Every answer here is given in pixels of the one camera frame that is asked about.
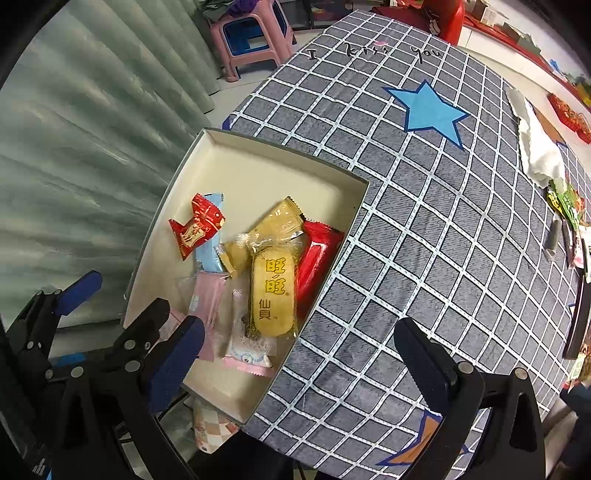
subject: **blue snack wrapper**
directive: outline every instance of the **blue snack wrapper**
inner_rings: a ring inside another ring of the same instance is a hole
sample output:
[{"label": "blue snack wrapper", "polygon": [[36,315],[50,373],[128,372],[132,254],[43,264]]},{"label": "blue snack wrapper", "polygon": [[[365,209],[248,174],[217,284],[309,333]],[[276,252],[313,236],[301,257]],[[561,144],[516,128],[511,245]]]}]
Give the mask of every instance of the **blue snack wrapper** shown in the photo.
[{"label": "blue snack wrapper", "polygon": [[[203,195],[207,200],[212,202],[217,208],[222,210],[223,194],[222,193],[208,193]],[[215,248],[220,242],[220,232],[216,233],[211,240],[208,240],[203,245],[195,249],[195,259],[201,263],[202,268],[206,272],[224,273],[224,267],[220,258],[217,255]]]}]

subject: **wall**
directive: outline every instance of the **wall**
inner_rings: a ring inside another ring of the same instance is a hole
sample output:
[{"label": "wall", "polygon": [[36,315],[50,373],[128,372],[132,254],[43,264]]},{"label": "wall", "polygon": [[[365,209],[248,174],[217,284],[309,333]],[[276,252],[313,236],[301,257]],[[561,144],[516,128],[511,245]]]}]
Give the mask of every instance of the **wall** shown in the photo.
[{"label": "wall", "polygon": [[[524,33],[529,33],[546,60],[556,60],[562,71],[573,76],[582,74],[590,77],[581,59],[560,34],[520,0],[489,0],[489,3],[509,18],[508,23]],[[469,4],[465,0],[468,11],[471,11],[473,6],[474,0]]]}]

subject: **gray plaid bedsheet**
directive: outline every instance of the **gray plaid bedsheet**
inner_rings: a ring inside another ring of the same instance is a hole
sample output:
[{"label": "gray plaid bedsheet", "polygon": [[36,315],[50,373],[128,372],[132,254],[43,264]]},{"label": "gray plaid bedsheet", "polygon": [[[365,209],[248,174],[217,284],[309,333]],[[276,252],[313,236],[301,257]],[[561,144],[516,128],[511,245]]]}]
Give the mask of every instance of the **gray plaid bedsheet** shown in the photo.
[{"label": "gray plaid bedsheet", "polygon": [[[360,48],[376,41],[391,48]],[[358,49],[352,58],[346,43]],[[417,48],[441,56],[421,59]],[[464,150],[434,130],[404,131],[404,106],[383,87],[414,90],[423,80],[470,113],[457,125]],[[482,371],[523,366],[540,413],[548,411],[569,368],[561,350],[577,275],[563,251],[554,264],[541,254],[552,212],[522,174],[505,86],[438,38],[356,11],[230,115],[225,127],[233,131],[371,182],[318,306],[245,426],[249,434],[341,478],[400,476],[406,467],[377,463],[413,441],[425,409],[392,342],[401,316]],[[582,166],[561,150],[575,188],[590,198]],[[486,415],[466,441],[471,451]],[[470,457],[461,456],[449,478]]]}]

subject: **blue gripper pad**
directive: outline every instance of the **blue gripper pad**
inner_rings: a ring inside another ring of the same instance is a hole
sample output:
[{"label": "blue gripper pad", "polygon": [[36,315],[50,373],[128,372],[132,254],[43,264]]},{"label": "blue gripper pad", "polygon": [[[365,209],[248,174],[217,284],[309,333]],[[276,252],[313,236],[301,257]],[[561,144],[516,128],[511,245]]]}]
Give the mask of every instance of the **blue gripper pad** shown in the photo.
[{"label": "blue gripper pad", "polygon": [[57,297],[56,315],[69,315],[100,290],[103,277],[95,270],[76,280]]},{"label": "blue gripper pad", "polygon": [[457,387],[455,361],[441,345],[430,342],[410,318],[396,322],[394,345],[428,407],[445,415]]},{"label": "blue gripper pad", "polygon": [[[172,352],[155,370],[150,380],[148,408],[152,413],[163,411],[170,405],[203,346],[205,341],[203,322],[193,316],[186,317],[184,321],[189,322],[192,319],[194,319],[193,324],[177,341]],[[171,340],[174,340],[174,333],[167,342]]]}]

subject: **red object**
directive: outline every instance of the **red object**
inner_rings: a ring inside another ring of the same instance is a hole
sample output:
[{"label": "red object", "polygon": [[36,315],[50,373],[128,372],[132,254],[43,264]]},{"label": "red object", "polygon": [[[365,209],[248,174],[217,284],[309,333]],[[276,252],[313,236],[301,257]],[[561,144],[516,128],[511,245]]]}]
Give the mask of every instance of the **red object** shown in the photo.
[{"label": "red object", "polygon": [[556,112],[558,120],[569,127],[573,132],[581,130],[579,117],[571,107],[553,93],[548,94],[548,101],[550,101],[550,105],[552,105],[552,108]]},{"label": "red object", "polygon": [[457,45],[464,23],[463,0],[424,0],[422,8],[412,5],[408,8],[374,7],[372,12],[399,20],[429,33],[429,19],[424,13],[424,9],[428,9],[438,17],[437,24],[441,30],[439,38],[452,45]]},{"label": "red object", "polygon": [[310,244],[304,250],[297,267],[297,313],[301,319],[309,312],[322,278],[345,237],[343,232],[320,222],[306,220],[303,229],[310,237]]},{"label": "red object", "polygon": [[191,205],[193,218],[185,225],[176,220],[168,220],[170,228],[173,229],[174,236],[177,238],[178,249],[183,260],[186,260],[199,245],[203,245],[213,237],[225,220],[219,208],[199,194],[193,197]]},{"label": "red object", "polygon": [[578,113],[577,117],[579,119],[579,130],[577,130],[577,135],[579,138],[584,141],[587,145],[591,144],[591,131],[589,130],[589,124],[582,113]]},{"label": "red object", "polygon": [[478,21],[476,18],[472,16],[472,14],[468,12],[466,12],[464,17],[464,25],[469,28],[473,28],[474,30],[478,30],[479,32],[484,33],[489,37],[492,37],[495,40],[504,43],[508,47],[513,48],[513,50],[516,50],[519,53],[521,53],[525,58],[531,60],[538,67],[552,75],[552,78],[560,84],[562,84],[564,88],[566,88],[570,93],[572,93],[575,96],[575,98],[577,98],[579,102],[581,102],[581,105],[583,105],[586,109],[591,111],[591,108],[585,105],[585,103],[583,102],[583,99],[580,97],[579,92],[577,91],[574,85],[571,85],[569,82],[565,82],[563,79],[558,78],[556,75],[554,75],[552,73],[552,67],[550,66],[550,64],[548,64],[547,61],[544,60],[543,57],[535,55],[529,50],[526,50],[523,47],[519,46],[515,40],[513,40],[509,35],[503,32],[501,27],[495,25],[493,28],[491,28],[488,25],[485,25],[484,23]]}]

